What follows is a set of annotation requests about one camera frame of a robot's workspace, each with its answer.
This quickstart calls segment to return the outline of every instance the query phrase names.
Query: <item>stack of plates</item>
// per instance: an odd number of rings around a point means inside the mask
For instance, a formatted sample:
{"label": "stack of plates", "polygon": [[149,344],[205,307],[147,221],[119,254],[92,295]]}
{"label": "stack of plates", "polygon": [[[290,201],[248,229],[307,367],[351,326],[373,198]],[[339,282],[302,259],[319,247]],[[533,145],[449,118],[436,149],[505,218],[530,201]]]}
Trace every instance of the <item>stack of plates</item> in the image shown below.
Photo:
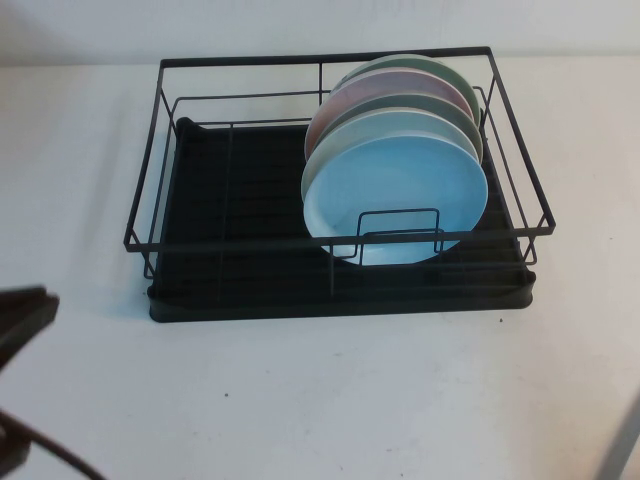
{"label": "stack of plates", "polygon": [[[424,231],[436,213],[448,232],[475,227],[487,202],[480,167],[480,108],[467,81],[441,62],[391,55],[345,76],[314,115],[305,139],[304,219],[314,237]],[[444,242],[446,250],[456,242]],[[334,255],[353,255],[335,246]],[[364,246],[364,265],[415,263],[433,244]],[[346,258],[359,263],[359,255]]]}

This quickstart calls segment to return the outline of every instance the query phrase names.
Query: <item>black object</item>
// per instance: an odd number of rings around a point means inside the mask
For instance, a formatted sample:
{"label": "black object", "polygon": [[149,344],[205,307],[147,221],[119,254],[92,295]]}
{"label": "black object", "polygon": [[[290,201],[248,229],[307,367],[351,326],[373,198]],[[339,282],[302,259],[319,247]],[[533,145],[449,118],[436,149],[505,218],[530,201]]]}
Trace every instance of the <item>black object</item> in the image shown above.
{"label": "black object", "polygon": [[[544,192],[524,145],[500,74],[488,47],[421,50],[431,57],[484,55],[493,79],[488,93],[475,87],[484,100],[481,130],[483,169],[489,184],[487,208],[472,232],[443,232],[437,222],[423,230],[380,232],[355,237],[310,238],[304,225],[300,178],[304,169],[306,125],[278,126],[279,122],[309,119],[273,119],[251,122],[175,121],[185,100],[250,98],[317,94],[321,100],[324,64],[368,61],[390,53],[301,57],[245,57],[163,60],[147,149],[140,172],[125,246],[141,252],[151,317],[157,321],[215,320],[405,313],[449,310],[520,308],[532,301],[535,274],[527,269],[537,261],[534,240],[555,228]],[[317,91],[260,95],[178,97],[172,107],[162,87],[165,69],[232,65],[317,64]],[[542,210],[537,226],[529,226],[509,164],[489,108],[499,92],[522,154],[524,166]],[[166,209],[159,242],[153,242],[161,202],[162,178],[149,242],[133,229],[149,165],[160,101],[169,116],[168,135],[176,136]],[[485,127],[491,126],[509,186],[524,227],[514,228],[505,202]],[[258,123],[261,126],[245,126]],[[162,176],[170,160],[165,148]],[[439,212],[429,205],[416,208]],[[402,211],[387,211],[386,214]],[[363,212],[363,215],[381,212]],[[519,240],[528,242],[522,253]],[[446,240],[461,243],[440,255],[412,265],[352,265],[335,259],[335,245],[353,245],[362,262],[361,245],[425,243],[438,251]],[[155,266],[152,253],[157,253]]]}
{"label": "black object", "polygon": [[[58,297],[43,287],[0,292],[0,370],[35,335],[51,324],[58,310]],[[104,480],[82,459],[50,438],[0,410],[0,478],[22,465],[31,443],[53,455],[92,480]]]}

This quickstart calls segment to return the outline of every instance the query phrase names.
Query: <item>white table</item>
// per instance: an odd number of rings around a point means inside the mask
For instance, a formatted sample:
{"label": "white table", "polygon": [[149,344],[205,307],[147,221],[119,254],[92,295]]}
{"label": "white table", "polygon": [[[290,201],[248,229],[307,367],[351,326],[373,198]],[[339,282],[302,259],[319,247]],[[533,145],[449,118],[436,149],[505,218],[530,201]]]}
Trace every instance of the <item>white table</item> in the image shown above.
{"label": "white table", "polygon": [[114,479],[593,478],[640,387],[640,58],[499,66],[558,222],[529,308],[166,325],[122,246],[157,68],[0,69],[0,288],[62,299],[0,404]]}

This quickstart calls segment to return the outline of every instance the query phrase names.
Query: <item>black cord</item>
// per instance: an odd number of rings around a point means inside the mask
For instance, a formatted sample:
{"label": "black cord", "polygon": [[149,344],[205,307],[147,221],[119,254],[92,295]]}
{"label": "black cord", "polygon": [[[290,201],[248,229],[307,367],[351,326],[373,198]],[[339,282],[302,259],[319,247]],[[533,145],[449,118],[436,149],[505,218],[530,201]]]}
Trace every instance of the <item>black cord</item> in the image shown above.
{"label": "black cord", "polygon": [[91,480],[107,480],[106,477],[102,476],[91,465],[76,456],[74,453],[71,453],[59,443],[37,432],[33,428],[25,425],[20,420],[12,417],[2,410],[0,410],[0,424],[6,429],[13,430],[18,435],[22,435],[33,443],[40,445],[52,455],[64,460],[71,467],[83,473],[87,478]]}

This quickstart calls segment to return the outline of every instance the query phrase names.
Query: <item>black dish rack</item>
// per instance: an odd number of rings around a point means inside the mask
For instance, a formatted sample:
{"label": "black dish rack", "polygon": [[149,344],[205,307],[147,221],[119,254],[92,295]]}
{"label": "black dish rack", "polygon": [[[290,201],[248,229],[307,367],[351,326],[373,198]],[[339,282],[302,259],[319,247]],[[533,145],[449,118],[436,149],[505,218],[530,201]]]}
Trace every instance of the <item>black dish rack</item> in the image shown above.
{"label": "black dish rack", "polygon": [[[483,107],[483,170],[489,185],[484,215],[471,232],[444,232],[437,224],[423,230],[377,232],[354,237],[311,238],[306,230],[300,178],[303,144],[310,118],[192,121],[177,115],[183,102],[265,97],[314,96],[323,89],[330,64],[364,62],[391,53],[430,57],[485,57],[488,89],[474,87]],[[317,88],[253,94],[177,96],[170,102],[163,78],[168,70],[202,67],[298,65],[317,69]],[[516,188],[506,148],[498,136],[490,105],[502,100],[526,181],[541,211],[531,226]],[[166,113],[166,140],[159,166],[147,242],[134,230],[158,118]],[[493,150],[499,152],[496,162]],[[510,202],[505,191],[510,192]],[[420,210],[439,212],[429,206]],[[514,226],[511,210],[521,225]],[[398,211],[363,212],[396,214]],[[196,58],[162,60],[151,127],[131,207],[124,244],[144,258],[150,315],[159,322],[243,318],[389,314],[453,310],[522,308],[532,301],[537,261],[534,240],[550,235],[555,221],[525,147],[493,54],[488,47],[374,52],[361,54]],[[436,251],[442,242],[455,247],[410,265],[361,266],[336,259],[336,245],[352,245],[362,262],[363,245],[424,242]]]}

